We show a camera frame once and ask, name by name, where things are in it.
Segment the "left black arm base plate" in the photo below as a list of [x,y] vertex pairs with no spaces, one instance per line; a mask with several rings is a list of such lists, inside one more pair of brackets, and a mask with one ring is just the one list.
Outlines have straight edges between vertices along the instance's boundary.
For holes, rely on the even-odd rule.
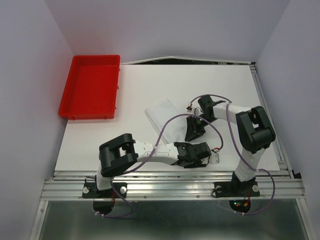
[[[123,198],[127,197],[128,185],[125,182],[115,182],[113,184],[115,190]],[[98,190],[95,182],[86,182],[82,189],[83,199],[119,199],[112,188],[106,190]]]

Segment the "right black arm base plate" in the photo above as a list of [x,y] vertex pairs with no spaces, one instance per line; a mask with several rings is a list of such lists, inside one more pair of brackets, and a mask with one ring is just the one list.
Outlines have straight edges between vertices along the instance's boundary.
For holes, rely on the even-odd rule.
[[235,181],[217,181],[214,182],[214,188],[211,195],[214,198],[244,198],[259,197],[259,189],[254,190],[253,187],[258,186],[257,182],[235,182]]

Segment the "white fabric skirt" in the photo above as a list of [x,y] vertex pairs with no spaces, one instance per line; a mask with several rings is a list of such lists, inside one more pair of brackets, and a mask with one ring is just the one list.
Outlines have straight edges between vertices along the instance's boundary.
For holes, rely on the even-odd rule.
[[[169,99],[164,99],[161,102],[146,108],[144,112],[158,134],[169,119],[180,114]],[[185,142],[186,131],[186,116],[179,116],[168,123],[163,131],[161,140],[165,144]]]

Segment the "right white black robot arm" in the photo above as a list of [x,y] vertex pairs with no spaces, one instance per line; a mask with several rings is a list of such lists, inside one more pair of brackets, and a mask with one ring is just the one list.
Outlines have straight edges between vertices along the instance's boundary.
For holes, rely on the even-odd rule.
[[256,182],[258,164],[266,149],[276,139],[276,133],[262,106],[253,108],[233,105],[232,101],[221,96],[213,101],[213,95],[198,96],[196,100],[202,113],[186,118],[185,141],[190,142],[205,134],[205,127],[216,120],[225,120],[228,125],[235,124],[242,149],[236,152],[240,158],[232,173],[231,181],[215,182],[214,198],[258,197],[260,190]]

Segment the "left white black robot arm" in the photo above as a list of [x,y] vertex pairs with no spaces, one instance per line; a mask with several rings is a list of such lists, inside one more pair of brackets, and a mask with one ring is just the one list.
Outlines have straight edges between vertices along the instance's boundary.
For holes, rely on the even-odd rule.
[[206,142],[173,142],[155,146],[135,141],[132,134],[124,133],[99,146],[100,165],[95,177],[94,191],[98,198],[111,197],[111,179],[123,175],[137,163],[161,163],[184,169],[204,168],[210,162],[211,156],[212,151]]

